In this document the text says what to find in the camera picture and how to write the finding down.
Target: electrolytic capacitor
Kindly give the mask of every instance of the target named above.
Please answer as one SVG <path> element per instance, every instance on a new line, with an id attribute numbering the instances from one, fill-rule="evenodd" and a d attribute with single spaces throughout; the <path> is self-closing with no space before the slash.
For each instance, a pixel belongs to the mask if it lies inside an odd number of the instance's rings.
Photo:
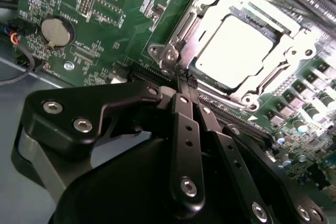
<path id="1" fill-rule="evenodd" d="M 323 115 L 315 108 L 310 108 L 306 111 L 314 122 L 320 122 L 323 119 Z"/>
<path id="2" fill-rule="evenodd" d="M 308 130 L 308 126 L 306 126 L 305 123 L 301 120 L 294 121 L 293 126 L 301 134 L 307 132 L 307 130 Z"/>
<path id="3" fill-rule="evenodd" d="M 288 154 L 285 154 L 281 157 L 281 162 L 284 167 L 291 166 L 292 161 L 289 159 Z"/>
<path id="4" fill-rule="evenodd" d="M 300 163 L 303 163 L 307 160 L 306 156 L 305 155 L 300 155 L 299 158 L 298 158 L 299 162 Z"/>
<path id="5" fill-rule="evenodd" d="M 323 97 L 321 102 L 329 109 L 336 110 L 336 101 L 332 99 L 330 96 Z"/>
<path id="6" fill-rule="evenodd" d="M 275 140 L 277 141 L 278 144 L 284 144 L 285 143 L 285 138 L 281 132 L 276 132 L 274 134 Z"/>

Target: black metal arm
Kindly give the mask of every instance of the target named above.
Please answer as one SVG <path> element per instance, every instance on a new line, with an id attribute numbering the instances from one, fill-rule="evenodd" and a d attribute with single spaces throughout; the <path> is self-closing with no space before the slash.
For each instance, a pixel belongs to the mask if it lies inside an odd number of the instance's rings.
<path id="1" fill-rule="evenodd" d="M 52 223 L 328 223 L 235 125 L 146 82 L 38 91 L 26 99 L 12 160 L 58 203 Z M 92 169 L 102 136 L 150 140 Z"/>

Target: blue wire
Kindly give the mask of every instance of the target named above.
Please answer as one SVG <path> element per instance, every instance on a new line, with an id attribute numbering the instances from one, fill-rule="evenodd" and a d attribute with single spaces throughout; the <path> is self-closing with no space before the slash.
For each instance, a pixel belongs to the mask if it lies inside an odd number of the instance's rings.
<path id="1" fill-rule="evenodd" d="M 4 27 L 4 32 L 9 36 L 9 31 L 6 27 Z"/>

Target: motherboard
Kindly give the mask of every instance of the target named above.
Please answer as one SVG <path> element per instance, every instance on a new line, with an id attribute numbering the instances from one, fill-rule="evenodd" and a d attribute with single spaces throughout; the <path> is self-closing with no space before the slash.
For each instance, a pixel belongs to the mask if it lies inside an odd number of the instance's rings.
<path id="1" fill-rule="evenodd" d="M 336 42 L 315 21 L 334 24 L 336 7 L 277 1 L 20 0 L 18 17 L 37 25 L 20 43 L 73 86 L 127 81 L 125 67 L 161 85 L 188 69 L 218 121 L 271 136 L 270 158 L 302 184 L 336 165 Z"/>

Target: silver screw head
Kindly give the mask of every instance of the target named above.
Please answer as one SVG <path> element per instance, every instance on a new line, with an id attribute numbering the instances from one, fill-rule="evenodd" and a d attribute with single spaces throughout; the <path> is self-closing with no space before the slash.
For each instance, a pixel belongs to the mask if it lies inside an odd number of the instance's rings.
<path id="1" fill-rule="evenodd" d="M 186 196 L 195 197 L 197 195 L 197 187 L 189 178 L 183 178 L 181 180 L 181 189 Z"/>
<path id="2" fill-rule="evenodd" d="M 157 91 L 156 91 L 155 89 L 152 89 L 152 88 L 150 88 L 150 87 L 148 87 L 148 91 L 149 91 L 151 94 L 153 94 L 153 95 L 158 94 Z"/>
<path id="3" fill-rule="evenodd" d="M 66 61 L 64 63 L 64 69 L 67 71 L 72 71 L 75 68 L 75 64 L 73 64 L 71 61 Z"/>
<path id="4" fill-rule="evenodd" d="M 63 106 L 55 101 L 48 101 L 43 104 L 43 109 L 49 114 L 59 114 L 63 111 Z"/>
<path id="5" fill-rule="evenodd" d="M 92 130 L 92 124 L 89 120 L 86 120 L 84 118 L 78 118 L 73 123 L 74 128 L 82 133 L 88 133 Z"/>
<path id="6" fill-rule="evenodd" d="M 205 113 L 207 113 L 208 115 L 211 114 L 211 110 L 210 110 L 209 108 L 207 108 L 207 107 L 204 107 L 204 108 L 203 108 L 203 111 L 204 111 Z"/>
<path id="7" fill-rule="evenodd" d="M 319 221 L 322 221 L 322 217 L 320 216 L 320 214 L 315 209 L 310 208 L 310 211 Z"/>
<path id="8" fill-rule="evenodd" d="M 239 134 L 240 134 L 240 131 L 239 131 L 237 128 L 232 128 L 232 131 L 233 131 L 236 135 L 239 135 Z"/>
<path id="9" fill-rule="evenodd" d="M 252 211 L 262 223 L 265 223 L 267 221 L 267 214 L 265 210 L 258 203 L 253 202 Z"/>
<path id="10" fill-rule="evenodd" d="M 304 220 L 306 220 L 306 221 L 310 221 L 310 216 L 309 216 L 308 212 L 307 212 L 306 210 L 304 210 L 303 207 L 301 207 L 300 205 L 298 205 L 297 210 L 298 210 L 300 216 L 301 216 Z"/>
<path id="11" fill-rule="evenodd" d="M 175 59 L 175 54 L 172 51 L 168 51 L 166 54 L 167 60 L 174 60 Z"/>
<path id="12" fill-rule="evenodd" d="M 154 55 L 157 55 L 158 53 L 157 53 L 157 48 L 156 47 L 152 47 L 151 49 L 150 49 L 150 51 L 152 52 L 152 54 L 154 54 Z"/>
<path id="13" fill-rule="evenodd" d="M 184 102 L 184 103 L 188 103 L 188 100 L 187 100 L 187 98 L 185 98 L 185 97 L 180 97 L 180 100 L 181 100 L 182 102 Z"/>

